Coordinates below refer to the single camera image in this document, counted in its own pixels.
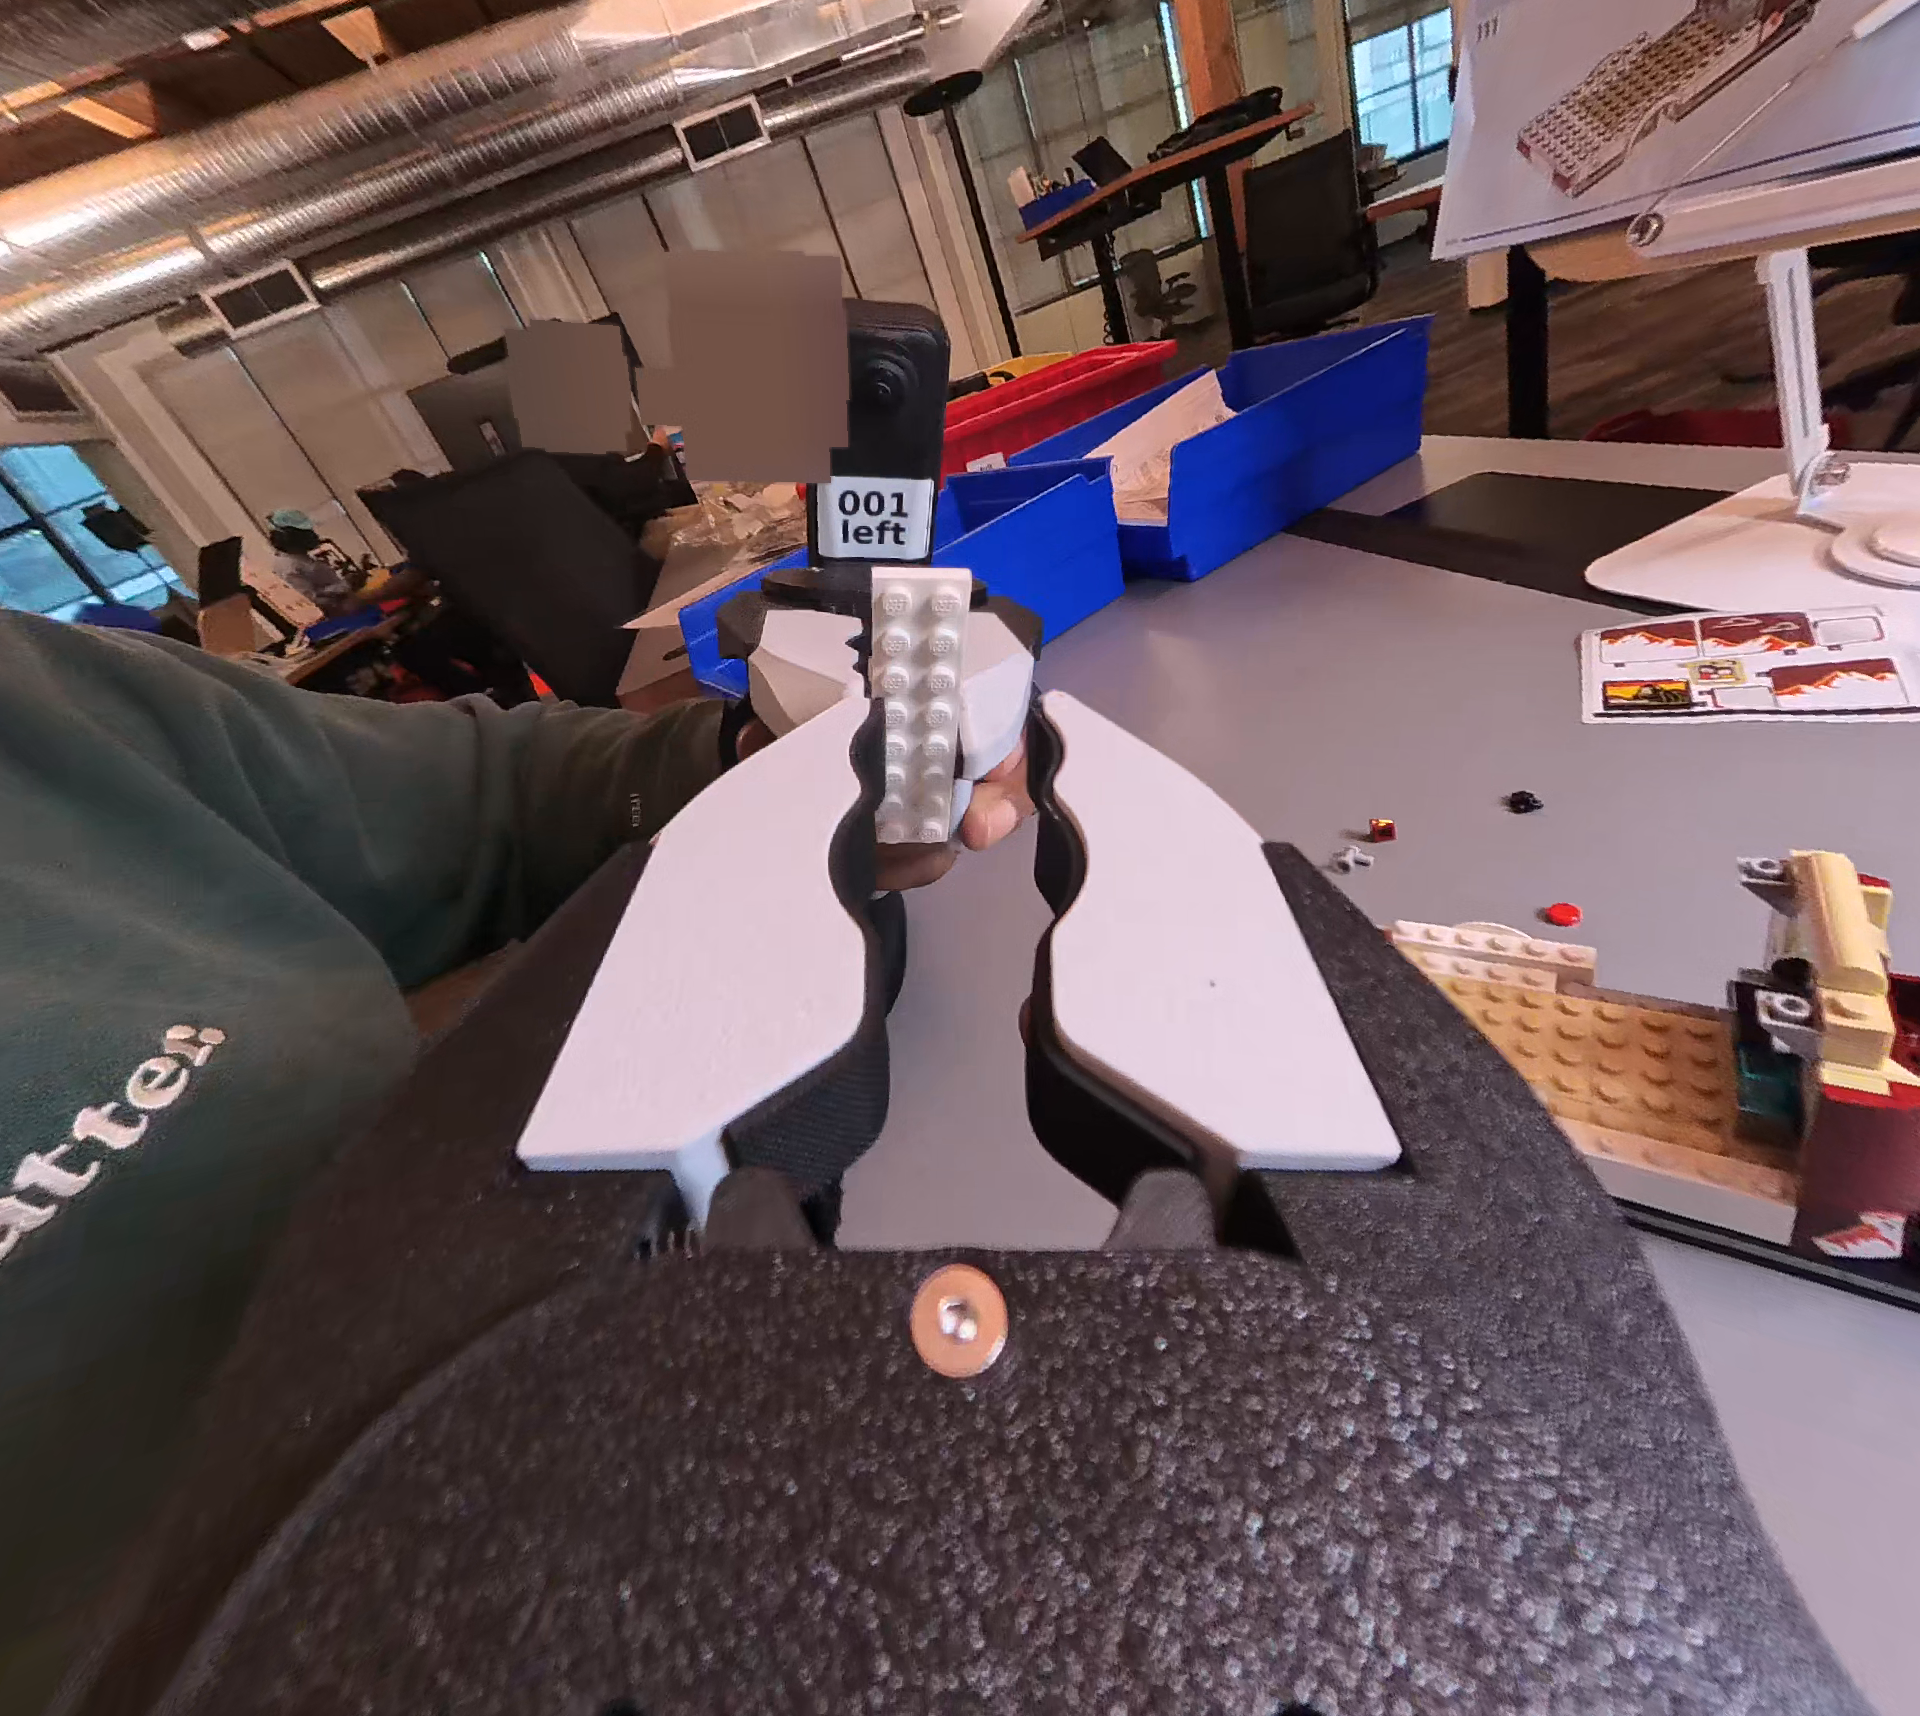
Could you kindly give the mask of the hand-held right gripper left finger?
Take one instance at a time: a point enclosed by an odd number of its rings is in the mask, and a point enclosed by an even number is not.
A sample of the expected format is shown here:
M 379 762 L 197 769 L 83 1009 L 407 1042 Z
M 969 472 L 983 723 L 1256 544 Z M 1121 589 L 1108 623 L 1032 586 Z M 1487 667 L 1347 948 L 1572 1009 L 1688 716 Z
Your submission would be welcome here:
M 891 1099 L 879 757 L 879 708 L 851 695 L 662 828 L 521 1126 L 523 1167 L 662 1173 L 699 1226 L 744 1167 L 837 1192 Z

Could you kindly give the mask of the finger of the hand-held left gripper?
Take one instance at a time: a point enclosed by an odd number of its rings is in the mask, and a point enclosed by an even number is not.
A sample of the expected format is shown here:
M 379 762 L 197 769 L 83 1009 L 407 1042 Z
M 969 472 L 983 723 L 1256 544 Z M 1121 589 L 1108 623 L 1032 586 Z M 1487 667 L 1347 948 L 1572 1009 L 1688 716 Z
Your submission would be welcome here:
M 957 776 L 991 777 L 1025 734 L 1037 686 L 1041 619 L 1025 607 L 973 607 L 962 619 L 957 694 Z
M 848 698 L 871 705 L 868 623 L 770 607 L 748 671 L 752 716 L 770 738 L 786 738 Z

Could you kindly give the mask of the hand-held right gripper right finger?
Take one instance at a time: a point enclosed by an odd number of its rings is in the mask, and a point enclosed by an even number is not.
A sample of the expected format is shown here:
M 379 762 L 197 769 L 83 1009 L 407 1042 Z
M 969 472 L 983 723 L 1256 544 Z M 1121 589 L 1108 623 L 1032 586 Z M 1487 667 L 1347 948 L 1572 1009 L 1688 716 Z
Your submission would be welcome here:
M 1365 1060 L 1258 830 L 1088 705 L 1028 730 L 1052 912 L 1028 1113 L 1077 1177 L 1381 1173 L 1399 1162 Z

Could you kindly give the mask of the white long brick plate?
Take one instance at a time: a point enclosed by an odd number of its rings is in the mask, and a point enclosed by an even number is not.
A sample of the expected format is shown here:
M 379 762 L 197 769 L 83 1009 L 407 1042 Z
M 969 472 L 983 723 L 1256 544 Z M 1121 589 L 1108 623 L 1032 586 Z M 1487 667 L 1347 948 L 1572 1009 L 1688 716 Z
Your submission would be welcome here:
M 962 776 L 969 573 L 872 564 L 868 687 L 885 713 L 881 847 L 947 843 L 972 802 Z

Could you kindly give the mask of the toy brick truck model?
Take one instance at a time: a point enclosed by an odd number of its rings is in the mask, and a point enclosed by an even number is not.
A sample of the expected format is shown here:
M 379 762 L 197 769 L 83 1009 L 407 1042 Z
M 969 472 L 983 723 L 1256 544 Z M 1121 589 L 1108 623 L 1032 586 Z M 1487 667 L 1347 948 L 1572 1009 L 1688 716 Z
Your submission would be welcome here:
M 1917 1296 L 1917 979 L 1894 966 L 1894 888 L 1838 851 L 1738 877 L 1767 931 L 1722 1008 L 1601 987 L 1590 948 L 1500 923 L 1384 936 L 1621 1206 Z

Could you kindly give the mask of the building instruction booklet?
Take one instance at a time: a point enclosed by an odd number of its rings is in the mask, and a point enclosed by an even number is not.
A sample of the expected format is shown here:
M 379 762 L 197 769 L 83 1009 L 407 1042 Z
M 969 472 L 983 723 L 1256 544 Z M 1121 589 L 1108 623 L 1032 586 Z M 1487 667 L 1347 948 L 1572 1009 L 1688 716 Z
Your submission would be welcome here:
M 1610 229 L 1652 202 L 1917 147 L 1917 5 L 1472 0 L 1436 252 Z

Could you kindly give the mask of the person's left forearm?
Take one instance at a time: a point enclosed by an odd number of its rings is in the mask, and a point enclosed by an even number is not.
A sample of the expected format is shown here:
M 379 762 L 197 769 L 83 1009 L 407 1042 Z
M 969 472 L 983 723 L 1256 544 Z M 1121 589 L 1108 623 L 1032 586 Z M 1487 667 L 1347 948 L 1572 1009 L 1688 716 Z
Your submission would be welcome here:
M 416 991 L 527 941 L 623 850 L 658 839 L 736 764 L 751 721 L 717 701 L 638 719 L 342 698 L 334 723 L 353 730 L 379 953 Z

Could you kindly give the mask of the person's left hand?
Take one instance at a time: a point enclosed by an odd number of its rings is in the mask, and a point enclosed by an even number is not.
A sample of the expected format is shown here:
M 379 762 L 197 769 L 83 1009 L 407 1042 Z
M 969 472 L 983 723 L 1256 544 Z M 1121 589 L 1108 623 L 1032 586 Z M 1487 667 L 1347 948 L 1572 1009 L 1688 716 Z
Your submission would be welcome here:
M 1028 791 L 1028 749 L 1021 740 L 972 790 L 957 836 L 941 843 L 881 843 L 875 850 L 875 891 L 908 893 L 941 881 L 962 851 L 980 855 L 1010 841 L 1037 810 Z

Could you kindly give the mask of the red storage bin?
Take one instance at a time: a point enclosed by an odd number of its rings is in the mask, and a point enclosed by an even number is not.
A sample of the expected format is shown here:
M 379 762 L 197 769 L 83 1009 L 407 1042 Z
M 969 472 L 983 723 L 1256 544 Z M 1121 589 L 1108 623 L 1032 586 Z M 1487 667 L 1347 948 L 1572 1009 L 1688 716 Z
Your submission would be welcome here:
M 1108 344 L 951 399 L 945 423 L 945 476 L 966 476 L 991 455 L 1013 462 L 1050 438 L 1136 402 L 1166 382 L 1175 356 L 1174 339 Z

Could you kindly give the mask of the printed paper bag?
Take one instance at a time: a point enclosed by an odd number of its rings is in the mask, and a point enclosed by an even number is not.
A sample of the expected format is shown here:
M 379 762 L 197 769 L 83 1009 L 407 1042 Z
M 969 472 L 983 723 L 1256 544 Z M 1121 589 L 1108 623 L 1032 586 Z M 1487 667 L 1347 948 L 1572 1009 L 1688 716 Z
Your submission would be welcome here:
M 1175 450 L 1224 425 L 1232 414 L 1235 410 L 1221 393 L 1219 374 L 1202 368 L 1166 402 L 1091 449 L 1088 458 L 1104 458 L 1111 468 L 1118 525 L 1166 526 Z

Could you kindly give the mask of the black office chair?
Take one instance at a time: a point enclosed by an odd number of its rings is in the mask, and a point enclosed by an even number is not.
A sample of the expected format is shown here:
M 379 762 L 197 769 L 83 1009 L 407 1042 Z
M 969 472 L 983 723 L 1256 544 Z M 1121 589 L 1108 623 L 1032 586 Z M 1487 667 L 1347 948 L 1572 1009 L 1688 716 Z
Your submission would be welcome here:
M 1322 334 L 1374 297 L 1381 243 L 1354 132 L 1246 173 L 1243 221 L 1253 344 Z

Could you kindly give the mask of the office window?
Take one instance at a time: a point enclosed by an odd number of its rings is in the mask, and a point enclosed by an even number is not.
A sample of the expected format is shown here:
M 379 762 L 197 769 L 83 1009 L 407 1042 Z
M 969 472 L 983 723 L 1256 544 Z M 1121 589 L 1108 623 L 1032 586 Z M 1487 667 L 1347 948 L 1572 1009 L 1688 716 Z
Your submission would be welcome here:
M 1361 144 L 1389 161 L 1452 140 L 1452 0 L 1341 0 Z

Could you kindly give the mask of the sticker sheet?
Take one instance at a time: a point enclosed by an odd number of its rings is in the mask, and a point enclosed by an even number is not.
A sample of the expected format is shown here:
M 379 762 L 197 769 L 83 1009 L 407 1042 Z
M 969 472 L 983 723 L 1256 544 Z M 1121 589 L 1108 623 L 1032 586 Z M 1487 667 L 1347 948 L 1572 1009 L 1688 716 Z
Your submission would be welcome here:
M 1579 716 L 1913 721 L 1917 625 L 1880 603 L 1635 616 L 1579 640 Z

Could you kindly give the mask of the white book stand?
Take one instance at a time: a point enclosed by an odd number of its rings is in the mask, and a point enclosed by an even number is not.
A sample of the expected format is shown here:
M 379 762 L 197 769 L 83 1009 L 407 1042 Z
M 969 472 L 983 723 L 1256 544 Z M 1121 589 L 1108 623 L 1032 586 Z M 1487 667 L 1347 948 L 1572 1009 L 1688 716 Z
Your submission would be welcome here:
M 1588 567 L 1628 600 L 1695 611 L 1883 603 L 1917 625 L 1917 458 L 1835 453 L 1820 399 L 1809 249 L 1917 223 L 1917 155 L 1741 191 L 1666 198 L 1628 229 L 1640 264 L 1753 258 L 1786 472 Z

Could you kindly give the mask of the silver ventilation duct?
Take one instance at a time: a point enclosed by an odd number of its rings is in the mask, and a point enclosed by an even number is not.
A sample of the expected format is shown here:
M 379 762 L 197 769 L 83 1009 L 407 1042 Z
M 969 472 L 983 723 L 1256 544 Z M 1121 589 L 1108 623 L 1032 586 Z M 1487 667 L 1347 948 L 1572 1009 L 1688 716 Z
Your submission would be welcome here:
M 552 215 L 866 116 L 931 80 L 906 0 L 815 0 L 692 49 L 589 57 L 542 15 L 2 206 L 2 361 L 189 307 L 245 335 Z

